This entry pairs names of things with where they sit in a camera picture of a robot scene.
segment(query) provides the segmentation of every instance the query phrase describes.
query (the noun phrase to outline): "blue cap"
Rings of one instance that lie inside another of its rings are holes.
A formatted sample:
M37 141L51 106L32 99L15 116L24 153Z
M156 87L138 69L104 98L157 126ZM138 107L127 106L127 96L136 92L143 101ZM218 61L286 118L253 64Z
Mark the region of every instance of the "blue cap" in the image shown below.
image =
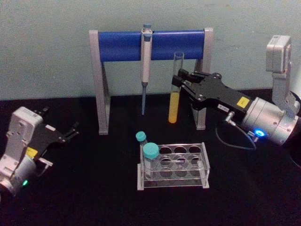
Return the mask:
M151 28L151 24L143 24L143 28Z
M142 142L146 139L146 135L143 131L140 131L138 133L136 133L136 139L139 141L139 142Z
M143 146L143 155L148 159L155 159L159 155L159 147L155 143L147 143Z

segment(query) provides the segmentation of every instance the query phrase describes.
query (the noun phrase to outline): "yellow label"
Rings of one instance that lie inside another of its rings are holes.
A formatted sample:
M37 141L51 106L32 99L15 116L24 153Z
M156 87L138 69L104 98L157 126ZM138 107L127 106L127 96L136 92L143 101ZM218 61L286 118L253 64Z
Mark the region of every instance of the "yellow label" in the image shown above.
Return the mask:
M37 153L38 153L38 151L31 147L27 147L27 149L26 149L26 154L31 158L34 158Z
M245 108L247 106L247 104L249 103L249 99L248 98L245 98L245 97L241 97L241 99L237 102L236 105L242 107L242 108Z

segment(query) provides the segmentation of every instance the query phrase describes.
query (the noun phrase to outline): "wall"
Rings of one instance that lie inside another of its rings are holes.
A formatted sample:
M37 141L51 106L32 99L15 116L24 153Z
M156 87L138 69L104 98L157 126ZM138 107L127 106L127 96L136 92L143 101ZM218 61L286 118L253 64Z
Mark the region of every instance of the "wall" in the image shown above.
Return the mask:
M213 27L212 72L235 89L268 88L265 48L291 35L301 56L300 1L18 0L1 1L0 99L94 95L88 30L136 31ZM184 68L192 70L194 61ZM171 61L152 62L149 93L170 90ZM106 63L112 95L140 94L140 62Z

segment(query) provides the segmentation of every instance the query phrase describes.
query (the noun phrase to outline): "black table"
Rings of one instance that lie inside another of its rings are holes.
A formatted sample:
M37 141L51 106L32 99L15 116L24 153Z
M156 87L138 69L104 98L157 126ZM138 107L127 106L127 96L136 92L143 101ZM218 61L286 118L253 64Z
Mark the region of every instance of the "black table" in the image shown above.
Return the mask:
M270 90L245 91L271 99ZM227 147L215 136L225 115L207 110L207 129L196 131L188 101L181 97L178 122L167 122L169 95L112 97L108 136L98 135L95 98L0 102L0 151L9 118L20 106L50 106L44 122L66 132L79 121L80 134L65 147L49 148L48 172L29 181L1 205L3 225L301 225L301 169L289 152L266 140L257 150ZM221 128L235 144L233 128ZM143 130L157 144L205 142L211 166L209 189L149 188L137 191L139 145Z

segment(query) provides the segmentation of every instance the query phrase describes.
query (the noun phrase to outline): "white label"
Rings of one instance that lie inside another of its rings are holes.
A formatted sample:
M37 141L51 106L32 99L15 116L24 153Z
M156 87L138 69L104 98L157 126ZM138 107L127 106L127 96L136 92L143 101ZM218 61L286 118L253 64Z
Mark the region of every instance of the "white label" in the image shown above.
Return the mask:
M51 131L55 131L55 128L52 127L52 126L46 125L45 127L46 127L47 129L51 130Z
M27 108L25 108L25 107L22 107L22 112L24 112L24 113L26 113L26 114L28 114L28 115L30 115L30 116L32 116L32 117L37 117L38 115L35 113L35 112L32 112L31 110L28 110Z
M225 107L223 105L220 105L220 104L218 104L217 108L223 110L224 112L228 112L229 111L229 108L227 108L227 107Z

